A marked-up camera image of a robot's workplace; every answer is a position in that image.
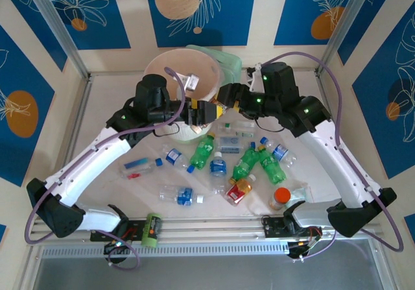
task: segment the orange circle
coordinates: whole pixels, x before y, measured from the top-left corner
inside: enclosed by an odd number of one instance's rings
[[[291,198],[291,193],[285,187],[280,187],[274,193],[275,201],[281,204],[286,204],[288,201],[290,201],[290,198]]]
[[[39,119],[34,97],[26,91],[14,91],[7,97],[6,108],[6,120],[10,130],[21,138],[31,137]]]
[[[399,117],[400,107],[395,102],[391,102],[386,107],[386,116],[389,120],[395,121]]]
[[[337,6],[329,12],[321,13],[311,25],[311,36],[318,40],[330,39],[343,11],[344,7]]]
[[[73,19],[71,25],[74,29],[76,29],[79,32],[83,32],[88,27],[83,19],[78,18]]]

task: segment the clear plastic bottle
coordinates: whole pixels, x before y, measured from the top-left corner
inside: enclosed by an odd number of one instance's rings
[[[237,206],[246,194],[252,190],[252,183],[257,180],[255,175],[248,175],[246,178],[240,179],[234,183],[232,187],[226,192],[225,199],[233,206]]]
[[[138,178],[141,175],[151,173],[157,167],[161,167],[163,161],[161,158],[152,160],[148,157],[134,160],[133,162],[122,163],[119,166],[121,176],[131,180],[132,178]]]
[[[195,167],[190,165],[187,157],[169,144],[163,144],[161,146],[161,154],[163,155],[163,159],[166,159],[176,168],[185,169],[188,173],[192,173],[195,170]]]
[[[203,203],[204,196],[196,194],[191,187],[163,185],[160,187],[160,200],[176,202],[179,206]]]
[[[278,164],[278,161],[273,155],[265,149],[264,145],[258,147],[259,163],[268,175],[271,183],[278,184],[284,181],[287,177],[283,169]]]
[[[236,120],[232,123],[219,123],[218,131],[223,134],[253,138],[256,133],[255,123],[249,120]]]
[[[265,145],[268,152],[271,152],[281,164],[287,166],[288,168],[292,167],[292,165],[296,162],[296,155],[292,151],[286,149],[282,144],[279,144],[277,141],[263,137],[260,142]]]
[[[215,157],[210,162],[210,184],[215,194],[224,193],[226,188],[226,162],[221,152],[215,152]]]
[[[213,140],[215,139],[215,134],[213,132],[208,132],[207,136],[200,141],[197,145],[196,151],[193,156],[190,158],[191,165],[195,166],[197,169],[201,170],[208,162],[210,154],[213,152]]]
[[[216,150],[223,154],[239,154],[245,149],[241,138],[237,136],[221,136],[217,138]]]

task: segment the orange bottle cap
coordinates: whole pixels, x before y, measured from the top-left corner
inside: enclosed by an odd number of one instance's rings
[[[291,193],[287,188],[280,187],[275,191],[274,199],[276,202],[286,204],[291,199]]]

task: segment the bottle cap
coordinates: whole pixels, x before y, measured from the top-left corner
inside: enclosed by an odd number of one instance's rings
[[[187,168],[187,172],[188,172],[188,173],[192,173],[194,170],[195,170],[194,165],[190,165],[190,166]]]
[[[197,195],[196,196],[196,203],[197,204],[203,204],[204,198],[205,198],[205,196],[203,196],[203,195]]]
[[[280,187],[274,193],[274,199],[276,202],[286,204],[291,199],[290,191],[285,187]]]

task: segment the water bottle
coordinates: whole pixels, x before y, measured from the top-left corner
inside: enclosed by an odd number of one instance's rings
[[[190,158],[191,165],[195,166],[199,170],[205,166],[210,154],[213,151],[213,140],[215,139],[215,134],[213,132],[208,132],[207,134],[208,135],[197,145],[195,153]]]
[[[190,165],[189,160],[177,149],[172,148],[169,144],[163,144],[161,153],[169,163],[175,168],[185,169],[188,173],[192,173],[195,167]]]
[[[240,179],[226,192],[225,199],[233,206],[237,206],[241,200],[252,190],[252,184],[256,181],[255,175],[248,175]]]
[[[293,152],[286,149],[282,144],[278,144],[273,139],[263,137],[260,142],[265,145],[268,152],[271,152],[279,162],[288,168],[292,167],[294,162],[297,160],[297,157]]]
[[[223,193],[226,188],[226,162],[221,152],[215,152],[214,159],[210,162],[210,184],[215,194]]]
[[[223,136],[217,138],[216,150],[223,154],[239,154],[245,146],[241,138],[237,136]]]
[[[160,187],[160,200],[176,202],[179,206],[203,203],[204,196],[196,194],[191,187],[163,185]]]
[[[258,153],[255,151],[255,142],[251,142],[250,148],[245,151],[244,156],[242,156],[233,168],[232,178],[229,181],[230,184],[234,185],[241,178],[246,178],[257,161]]]
[[[218,131],[243,138],[253,138],[256,133],[255,122],[249,120],[236,120],[232,123],[219,123]]]
[[[142,158],[134,160],[133,162],[122,163],[119,166],[121,176],[131,180],[132,178],[138,178],[141,175],[151,173],[157,167],[161,167],[163,161],[161,158],[151,160],[150,158]]]
[[[264,145],[258,147],[259,162],[274,185],[284,181],[287,177],[273,155],[265,149]]]

